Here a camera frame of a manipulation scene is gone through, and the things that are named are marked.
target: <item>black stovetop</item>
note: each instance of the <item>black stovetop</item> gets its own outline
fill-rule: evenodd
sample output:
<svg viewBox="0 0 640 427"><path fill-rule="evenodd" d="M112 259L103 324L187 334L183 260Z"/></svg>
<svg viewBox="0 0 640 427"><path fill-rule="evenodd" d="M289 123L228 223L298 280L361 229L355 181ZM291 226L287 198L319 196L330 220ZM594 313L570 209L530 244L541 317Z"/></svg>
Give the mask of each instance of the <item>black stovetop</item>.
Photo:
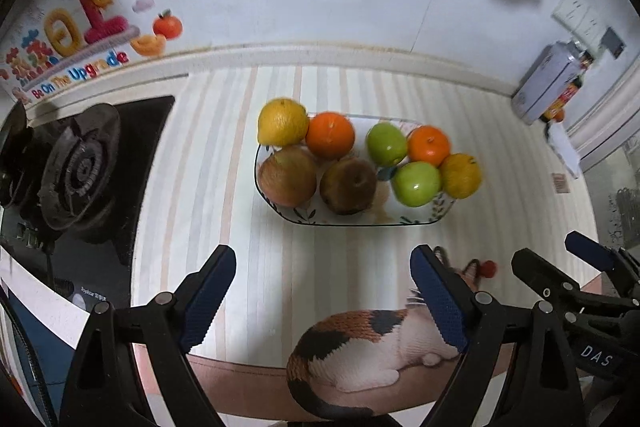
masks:
<svg viewBox="0 0 640 427"><path fill-rule="evenodd" d="M120 116L120 145L109 185L115 201L113 218L94 237L73 230L63 232L55 240L49 270L47 255L27 245L27 220L14 207L4 210L0 235L9 254L43 283L51 286L53 278L55 290L81 308L90 311L103 300L116 308L130 305L140 208L156 146L173 104L174 97L165 96L114 106ZM33 139L53 146L71 118L36 127Z"/></svg>

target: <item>wall switch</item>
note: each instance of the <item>wall switch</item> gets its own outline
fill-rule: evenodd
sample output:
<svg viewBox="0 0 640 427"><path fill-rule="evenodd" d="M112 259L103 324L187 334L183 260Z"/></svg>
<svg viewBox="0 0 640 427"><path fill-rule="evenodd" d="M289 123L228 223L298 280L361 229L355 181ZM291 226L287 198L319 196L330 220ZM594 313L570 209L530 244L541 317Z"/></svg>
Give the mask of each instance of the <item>wall switch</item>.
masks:
<svg viewBox="0 0 640 427"><path fill-rule="evenodd" d="M552 14L593 55L600 55L600 41L607 32L607 25L600 15L584 0L561 0Z"/></svg>
<svg viewBox="0 0 640 427"><path fill-rule="evenodd" d="M597 50L606 31L607 25L593 8L589 8L574 33L590 50Z"/></svg>
<svg viewBox="0 0 640 427"><path fill-rule="evenodd" d="M569 31L575 32L589 10L583 0L561 0L553 12L553 17Z"/></svg>

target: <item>lemon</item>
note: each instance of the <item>lemon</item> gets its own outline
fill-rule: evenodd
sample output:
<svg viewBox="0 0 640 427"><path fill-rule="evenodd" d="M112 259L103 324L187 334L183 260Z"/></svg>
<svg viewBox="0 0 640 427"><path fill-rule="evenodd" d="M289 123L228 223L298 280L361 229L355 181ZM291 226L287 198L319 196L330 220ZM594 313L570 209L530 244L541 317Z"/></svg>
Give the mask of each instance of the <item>lemon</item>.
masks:
<svg viewBox="0 0 640 427"><path fill-rule="evenodd" d="M452 198L463 200L476 192L482 183L478 162L468 154L452 154L440 165L442 188Z"/></svg>
<svg viewBox="0 0 640 427"><path fill-rule="evenodd" d="M309 128L306 109L290 98L274 98L258 116L258 143L284 147L300 143Z"/></svg>

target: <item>striped tablecloth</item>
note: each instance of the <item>striped tablecloth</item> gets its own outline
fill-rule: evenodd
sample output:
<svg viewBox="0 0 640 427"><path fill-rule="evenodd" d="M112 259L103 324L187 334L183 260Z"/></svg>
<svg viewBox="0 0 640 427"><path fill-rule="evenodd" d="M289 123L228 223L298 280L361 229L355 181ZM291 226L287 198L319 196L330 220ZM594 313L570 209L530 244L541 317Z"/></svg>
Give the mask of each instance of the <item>striped tablecloth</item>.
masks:
<svg viewBox="0 0 640 427"><path fill-rule="evenodd" d="M436 80L328 67L264 67L185 79L146 188L134 252L132 304L174 290L219 243L238 272L214 327L192 353L227 362L284 367L303 331L354 309L398 309L412 281L408 258L427 243L452 264L494 259L500 271L483 289L501 302L530 305L535 295L510 271L529 247L586 283L595 270L566 253L567 232L596 238L584 179L556 194L564 169L503 96ZM315 229L275 214L254 187L256 122L276 96L308 111L407 118L441 127L455 152L476 156L484 184L444 219L418 227Z"/></svg>

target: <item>calico cat pattern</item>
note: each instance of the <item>calico cat pattern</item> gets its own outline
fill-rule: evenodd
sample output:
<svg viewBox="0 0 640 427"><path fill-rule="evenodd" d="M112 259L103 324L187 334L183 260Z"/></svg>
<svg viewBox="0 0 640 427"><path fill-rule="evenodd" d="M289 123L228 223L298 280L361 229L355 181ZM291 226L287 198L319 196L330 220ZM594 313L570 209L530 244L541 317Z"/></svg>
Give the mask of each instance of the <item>calico cat pattern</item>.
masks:
<svg viewBox="0 0 640 427"><path fill-rule="evenodd" d="M444 249L436 247L434 253L450 268ZM464 270L454 271L476 291L480 266L474 259ZM396 383L404 367L432 367L458 355L444 342L420 293L412 290L403 310L340 313L306 330L289 357L287 384L292 397L318 417L363 417L372 410L327 403L314 393L310 380L354 393Z"/></svg>

